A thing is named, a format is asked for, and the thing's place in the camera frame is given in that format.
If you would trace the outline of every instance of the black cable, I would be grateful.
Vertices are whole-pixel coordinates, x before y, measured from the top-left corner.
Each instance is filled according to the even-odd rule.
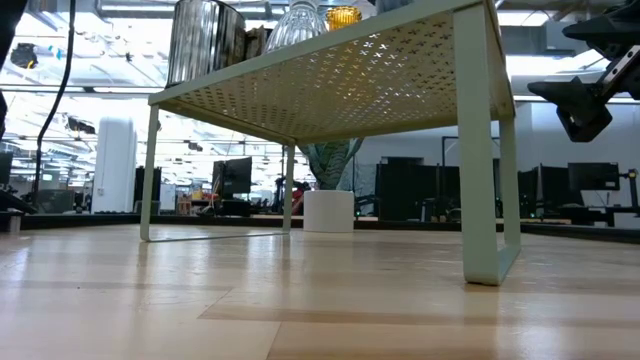
[[[60,105],[60,100],[62,99],[62,95],[64,95],[64,91],[67,88],[67,83],[69,82],[69,75],[71,74],[71,61],[73,59],[73,39],[75,35],[75,22],[76,22],[76,0],[69,0],[69,39],[67,40],[67,61],[64,68],[64,75],[62,76],[62,82],[60,83],[60,89],[58,89],[58,94],[56,95],[56,100],[53,102],[53,107],[51,107],[51,111],[49,112],[49,116],[47,116],[47,120],[42,125],[42,129],[40,129],[40,134],[38,134],[38,150],[36,151],[36,178],[33,182],[33,205],[36,206],[38,203],[38,190],[40,187],[40,167],[42,165],[42,140],[44,138],[44,134],[49,129],[49,125],[53,120],[56,112],[58,111],[58,105]]]
[[[595,192],[596,195],[598,195],[598,197],[600,198],[600,202],[602,203],[602,206],[607,207],[607,203],[604,202],[604,199],[602,198],[602,196],[600,195],[599,192]]]

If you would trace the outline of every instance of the ceiling light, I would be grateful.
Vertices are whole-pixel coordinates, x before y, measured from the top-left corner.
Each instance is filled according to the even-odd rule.
[[[507,55],[509,77],[520,75],[553,75],[560,71],[561,58],[552,56]]]
[[[173,11],[173,6],[162,6],[162,5],[153,5],[153,6],[125,6],[125,5],[104,5],[102,6],[102,11]]]
[[[515,101],[522,101],[522,102],[548,102],[544,98],[540,96],[534,96],[534,95],[516,95],[513,97],[513,99]],[[634,100],[633,98],[627,98],[627,97],[624,97],[624,98],[614,97],[614,98],[611,98],[611,100],[609,100],[608,104],[640,104],[640,101]]]
[[[57,13],[63,21],[66,22],[64,28],[68,28],[69,23],[69,12],[58,12]],[[75,21],[75,29],[76,32],[88,32],[88,33],[97,33],[104,34],[111,30],[111,24],[107,24],[101,17],[92,12],[87,11],[78,11],[76,12],[76,21]]]
[[[501,10],[498,11],[500,26],[542,26],[556,14],[556,11],[543,10]]]
[[[99,93],[112,93],[112,94],[155,94],[164,90],[161,87],[94,87],[94,91]]]
[[[604,71],[611,62],[595,50],[588,50],[574,57],[560,60],[560,71]]]
[[[37,93],[37,92],[58,92],[57,85],[10,85],[10,84],[0,84],[0,89],[4,92],[28,92],[28,93]],[[84,89],[80,86],[68,86],[65,89],[65,94],[67,93],[83,93]]]
[[[260,26],[264,26],[265,29],[273,29],[278,25],[277,20],[247,20],[245,21],[245,29],[258,29]]]
[[[57,32],[33,15],[24,13],[16,26],[16,36],[55,36]]]
[[[36,173],[36,170],[12,169],[11,173],[16,175],[34,175]]]

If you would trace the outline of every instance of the yellow glass candle holder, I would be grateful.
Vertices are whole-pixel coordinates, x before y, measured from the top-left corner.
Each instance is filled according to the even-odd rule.
[[[327,13],[329,30],[334,31],[362,20],[362,13],[355,6],[338,6]]]

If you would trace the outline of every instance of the potted plant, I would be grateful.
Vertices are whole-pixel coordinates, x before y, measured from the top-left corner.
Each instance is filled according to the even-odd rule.
[[[309,159],[319,190],[304,195],[304,230],[344,233],[353,231],[354,194],[336,190],[347,163],[364,139],[300,146]]]

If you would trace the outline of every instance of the white planter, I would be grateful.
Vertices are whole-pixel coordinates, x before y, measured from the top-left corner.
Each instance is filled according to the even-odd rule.
[[[304,231],[353,232],[353,193],[318,190],[304,193]]]
[[[20,233],[20,222],[22,221],[22,216],[12,216],[9,220],[9,228],[7,229],[11,234]]]

